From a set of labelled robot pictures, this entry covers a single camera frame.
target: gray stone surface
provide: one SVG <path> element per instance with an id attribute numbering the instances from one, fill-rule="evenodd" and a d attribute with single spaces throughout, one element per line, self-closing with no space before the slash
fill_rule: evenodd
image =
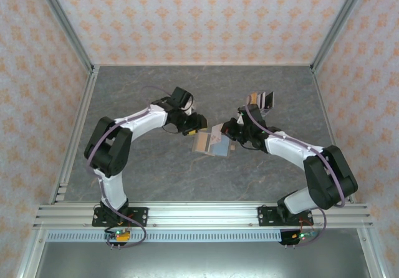
<path id="1" fill-rule="evenodd" d="M 145 108 L 180 86 L 195 96 L 197 112 L 209 126 L 236 116 L 251 92 L 275 92 L 266 123 L 311 144 L 330 144 L 317 91 L 308 67 L 281 66 L 136 66 L 101 67 L 65 200 L 99 201 L 95 178 L 85 171 L 84 148 L 103 116 L 118 118 Z M 130 201 L 274 201 L 305 187 L 304 173 L 282 158 L 236 147 L 227 158 L 191 152 L 193 136 L 153 130 L 133 142 L 123 171 Z"/>

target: wall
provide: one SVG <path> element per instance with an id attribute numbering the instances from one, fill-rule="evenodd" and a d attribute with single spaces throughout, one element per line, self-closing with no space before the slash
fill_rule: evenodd
<path id="1" fill-rule="evenodd" d="M 310 64 L 345 0 L 60 0 L 95 64 Z"/>
<path id="2" fill-rule="evenodd" d="M 15 277 L 87 74 L 45 0 L 1 0 L 0 12 L 0 268 Z"/>
<path id="3" fill-rule="evenodd" d="M 399 273 L 399 2 L 360 0 L 317 74 L 334 135 Z"/>

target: purple cable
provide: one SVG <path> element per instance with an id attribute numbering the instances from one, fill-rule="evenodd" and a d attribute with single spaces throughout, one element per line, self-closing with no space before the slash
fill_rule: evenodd
<path id="1" fill-rule="evenodd" d="M 169 94 L 167 91 L 165 91 L 165 90 L 163 90 L 163 89 L 161 89 L 161 88 L 159 88 L 159 87 L 156 87 L 156 86 L 144 86 L 144 87 L 142 87 L 142 88 L 140 89 L 140 95 L 142 95 L 142 90 L 145 89 L 145 88 L 152 88 L 152 89 L 161 90 L 162 92 L 164 92 L 164 93 L 166 93 L 167 95 L 170 96 L 170 94 Z M 146 237 L 147 237 L 147 231 L 145 230 L 144 226 L 141 225 L 139 222 L 137 222 L 136 220 L 131 219 L 131 218 L 129 218 L 129 217 L 126 217 L 124 214 L 119 213 L 115 208 L 113 208 L 113 207 L 111 206 L 110 201 L 108 200 L 107 196 L 105 195 L 103 180 L 101 179 L 101 176 L 100 176 L 100 175 L 98 175 L 98 174 L 96 174 L 96 172 L 94 172 L 94 170 L 90 167 L 90 164 L 92 163 L 93 157 L 94 157 L 95 153 L 97 152 L 98 148 L 100 147 L 100 145 L 104 142 L 104 140 L 105 140 L 115 129 L 117 129 L 119 126 L 121 126 L 121 125 L 124 124 L 124 123 L 127 123 L 127 122 L 129 122 L 129 121 L 133 121 L 133 120 L 142 118 L 142 117 L 144 117 L 145 115 L 147 115 L 148 113 L 150 113 L 150 104 L 149 104 L 146 100 L 144 100 L 144 101 L 147 103 L 147 109 L 145 110 L 145 112 L 143 112 L 142 114 L 139 114 L 139 115 L 137 115 L 137 116 L 133 116 L 133 117 L 130 117 L 130 118 L 126 118 L 126 119 L 122 120 L 121 122 L 116 123 L 116 124 L 113 125 L 109 130 L 107 130 L 107 131 L 102 135 L 102 137 L 101 137 L 100 140 L 97 142 L 97 144 L 94 146 L 94 148 L 93 148 L 91 154 L 89 155 L 89 158 L 87 159 L 87 163 L 86 163 L 86 170 L 87 170 L 87 172 L 88 172 L 89 174 L 91 174 L 91 175 L 96 176 L 96 177 L 99 179 L 101 195 L 102 195 L 102 197 L 104 198 L 105 203 L 107 204 L 107 206 L 108 206 L 115 214 L 117 214 L 117 215 L 120 216 L 121 218 L 123 218 L 123 219 L 125 219 L 125 220 L 131 222 L 132 224 L 137 225 L 137 226 L 140 227 L 140 228 L 143 230 L 143 232 L 144 232 L 144 236 L 143 236 L 143 238 L 142 238 L 141 240 L 139 240 L 138 242 L 133 242 L 133 243 L 131 243 L 131 244 L 126 244 L 126 245 L 124 245 L 124 246 L 118 246 L 119 249 L 128 248 L 128 247 L 133 247 L 133 246 L 136 246 L 136 245 L 141 244 L 141 243 L 146 239 Z M 109 240 L 110 240 L 110 236 L 108 236 L 108 238 L 107 238 L 107 245 L 110 246 L 111 248 L 113 248 L 113 244 L 111 244 Z"/>
<path id="2" fill-rule="evenodd" d="M 304 246 L 312 244 L 313 242 L 316 242 L 316 240 L 318 240 L 320 238 L 320 236 L 324 233 L 325 228 L 327 227 L 327 216 L 325 215 L 325 212 L 323 209 L 321 209 L 321 208 L 318 208 L 318 209 L 322 212 L 323 219 L 324 219 L 323 228 L 322 228 L 321 232 L 318 233 L 318 235 L 316 235 L 316 237 L 314 239 L 311 239 L 309 242 L 305 242 L 304 244 L 292 245 L 292 246 L 290 245 L 287 247 L 293 247 L 293 248 L 304 247 Z M 284 231 L 293 231 L 293 230 L 296 230 L 296 229 L 286 229 L 286 230 L 284 229 Z"/>
<path id="3" fill-rule="evenodd" d="M 339 197 L 340 197 L 340 199 L 341 199 L 341 204 L 336 204 L 335 206 L 338 207 L 338 208 L 343 208 L 343 207 L 345 206 L 345 196 L 344 196 L 344 192 L 342 191 L 342 188 L 341 188 L 341 186 L 340 186 L 340 184 L 339 184 L 339 182 L 338 182 L 337 175 L 335 175 L 335 173 L 334 173 L 333 169 L 331 168 L 329 162 L 324 158 L 324 156 L 323 156 L 321 153 L 319 153 L 319 152 L 318 152 L 316 149 L 314 149 L 312 146 L 306 145 L 305 143 L 302 143 L 302 142 L 299 141 L 299 140 L 296 140 L 296 139 L 290 138 L 290 137 L 285 137 L 285 138 L 284 138 L 282 135 L 278 135 L 278 134 L 276 134 L 276 133 L 272 133 L 270 130 L 264 128 L 264 127 L 263 127 L 262 125 L 260 125 L 260 124 L 254 119 L 254 117 L 251 115 L 251 113 L 249 112 L 249 109 L 248 109 L 248 104 L 245 105 L 245 111 L 247 112 L 248 117 L 252 120 L 252 122 L 253 122 L 257 127 L 259 127 L 261 130 L 263 130 L 264 132 L 266 132 L 266 133 L 268 133 L 269 135 L 272 135 L 272 136 L 274 136 L 274 137 L 276 137 L 276 138 L 279 138 L 279 139 L 281 139 L 281 140 L 287 140 L 287 141 L 291 141 L 291 142 L 293 142 L 293 143 L 296 143 L 296 144 L 298 144 L 299 146 L 301 146 L 301 147 L 303 147 L 303 148 L 305 148 L 305 149 L 308 149 L 308 150 L 310 150 L 311 152 L 315 153 L 315 154 L 321 159 L 321 161 L 323 162 L 323 164 L 325 165 L 325 167 L 330 171 L 332 180 L 334 181 L 335 186 L 337 187 L 337 190 L 338 190 L 338 193 L 339 193 Z"/>

